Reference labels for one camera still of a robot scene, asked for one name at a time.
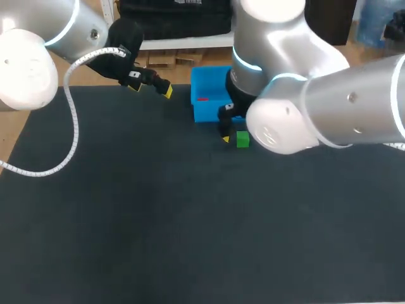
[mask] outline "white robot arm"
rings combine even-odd
[[[81,0],[3,0],[0,10],[0,111],[34,110],[56,94],[58,74],[48,53],[69,63],[101,50],[120,48],[125,57],[103,55],[87,63],[104,77],[138,91],[152,85],[170,97],[170,82],[134,61],[143,41],[136,22],[104,19]]]
[[[34,110],[56,94],[47,49],[73,63],[103,48],[106,22],[79,0],[3,0],[0,11],[0,111]]]
[[[246,116],[253,138],[292,154],[325,144],[403,143],[404,56],[349,68],[304,17],[305,0],[240,0],[234,64],[227,89],[234,104],[219,111]]]

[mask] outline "green cube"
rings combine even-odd
[[[248,131],[238,131],[236,132],[236,146],[238,148],[248,148],[250,143],[249,132]]]

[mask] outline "wooden floor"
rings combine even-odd
[[[87,0],[96,11],[101,12],[99,0]],[[367,61],[373,60],[381,56],[380,53],[374,50],[365,49],[350,40],[346,46],[338,47],[338,49],[347,57],[351,65],[360,65]],[[63,75],[69,67],[69,64],[53,55],[56,66],[59,72],[59,84]],[[205,55],[200,65],[230,65],[232,62],[232,49],[220,48],[210,49]],[[169,79],[173,84],[188,84],[190,83],[191,66],[177,66],[173,70],[158,70],[162,78]],[[71,79],[72,86],[114,86],[116,81],[104,79],[97,73],[93,72],[86,66],[81,66]],[[7,112],[0,113],[0,160],[7,161],[13,147],[22,131],[29,112]]]

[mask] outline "black mat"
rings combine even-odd
[[[189,88],[73,89],[77,154],[42,179],[0,176],[1,304],[405,300],[405,153],[294,156],[226,146],[194,125]],[[59,92],[10,162],[70,148]]]

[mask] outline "glowing blue ring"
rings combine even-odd
[[[45,42],[45,46],[50,46],[52,44],[57,43],[69,32],[69,30],[72,28],[73,24],[76,21],[79,9],[80,9],[80,0],[75,0],[75,6],[73,8],[73,13],[72,13],[72,16],[70,17],[68,24],[66,24],[65,28],[54,39],[52,39],[48,42]]]
[[[251,70],[255,70],[255,71],[262,71],[260,66],[251,65],[250,63],[247,63],[241,57],[239,57],[239,55],[236,53],[235,47],[234,47],[234,55],[235,55],[235,58],[237,59],[237,61],[239,61],[245,67],[250,68]]]
[[[399,74],[401,73],[401,68],[405,62],[405,55],[399,59],[394,73],[392,74],[391,80],[391,90],[390,90],[390,103],[391,103],[391,110],[392,115],[394,116],[394,122],[398,128],[398,131],[401,133],[403,138],[405,138],[405,128],[401,120],[401,116],[399,114],[399,107],[398,107],[398,82],[399,82]]]

